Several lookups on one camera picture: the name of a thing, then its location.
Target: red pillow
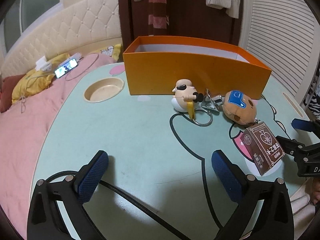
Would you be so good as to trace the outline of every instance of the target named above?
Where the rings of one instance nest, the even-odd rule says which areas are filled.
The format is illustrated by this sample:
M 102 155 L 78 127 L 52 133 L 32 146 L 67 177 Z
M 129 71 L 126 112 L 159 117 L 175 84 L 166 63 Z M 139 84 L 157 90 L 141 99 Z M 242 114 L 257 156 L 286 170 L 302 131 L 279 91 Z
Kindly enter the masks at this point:
M 24 77 L 24 74 L 6 77 L 2 81 L 2 92 L 0 100 L 0 113 L 7 111 L 12 104 L 12 91 L 14 87 L 18 84 L 21 78 Z

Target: tufted headboard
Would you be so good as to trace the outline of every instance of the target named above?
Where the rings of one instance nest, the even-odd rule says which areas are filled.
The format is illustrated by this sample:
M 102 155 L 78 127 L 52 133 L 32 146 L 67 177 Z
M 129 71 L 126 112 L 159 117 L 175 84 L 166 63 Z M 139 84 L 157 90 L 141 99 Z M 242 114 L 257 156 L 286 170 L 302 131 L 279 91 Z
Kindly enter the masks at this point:
M 44 21 L 13 47 L 0 66 L 2 77 L 24 74 L 47 59 L 85 46 L 92 50 L 121 43 L 118 0 L 83 0 Z

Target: plush toy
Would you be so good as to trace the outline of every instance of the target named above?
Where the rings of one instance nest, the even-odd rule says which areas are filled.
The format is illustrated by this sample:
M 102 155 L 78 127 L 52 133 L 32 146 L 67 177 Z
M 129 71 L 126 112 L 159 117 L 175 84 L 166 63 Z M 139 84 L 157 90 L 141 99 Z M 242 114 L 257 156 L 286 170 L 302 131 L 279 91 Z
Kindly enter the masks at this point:
M 188 79 L 178 80 L 172 92 L 175 92 L 171 100 L 173 108 L 178 112 L 188 112 L 190 119 L 194 119 L 194 108 L 197 102 L 203 101 L 203 94 L 199 94 Z
M 238 90 L 228 92 L 223 102 L 225 115 L 240 125 L 253 125 L 257 108 L 251 98 Z

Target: pink bedsheet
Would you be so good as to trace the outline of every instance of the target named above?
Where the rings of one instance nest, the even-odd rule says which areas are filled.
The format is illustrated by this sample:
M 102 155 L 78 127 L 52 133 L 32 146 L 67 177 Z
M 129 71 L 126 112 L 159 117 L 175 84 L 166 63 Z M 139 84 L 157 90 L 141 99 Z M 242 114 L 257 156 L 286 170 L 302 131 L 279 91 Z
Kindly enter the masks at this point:
M 27 239 L 30 188 L 42 145 L 62 104 L 85 73 L 68 82 L 66 77 L 79 75 L 96 57 L 96 54 L 88 55 L 68 76 L 27 98 L 23 114 L 20 103 L 0 114 L 0 204 L 24 239 Z M 86 73 L 111 63 L 113 58 L 99 54 Z

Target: scratch on table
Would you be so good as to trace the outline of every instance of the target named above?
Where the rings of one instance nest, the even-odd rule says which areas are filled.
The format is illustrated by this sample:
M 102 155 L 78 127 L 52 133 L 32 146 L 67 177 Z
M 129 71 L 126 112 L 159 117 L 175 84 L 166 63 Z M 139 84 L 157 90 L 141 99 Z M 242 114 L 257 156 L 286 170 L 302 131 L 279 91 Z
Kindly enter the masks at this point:
M 170 181 L 166 181 L 166 182 L 159 182 L 159 183 L 155 183 L 155 184 L 164 184 L 164 183 L 169 183 L 169 182 L 180 181 L 180 180 L 185 179 L 185 178 L 188 177 L 188 176 L 195 175 L 195 174 L 200 173 L 200 172 L 201 172 L 201 171 L 198 171 L 198 172 L 195 172 L 195 173 L 186 175 L 186 176 L 184 176 L 182 179 L 170 180 Z

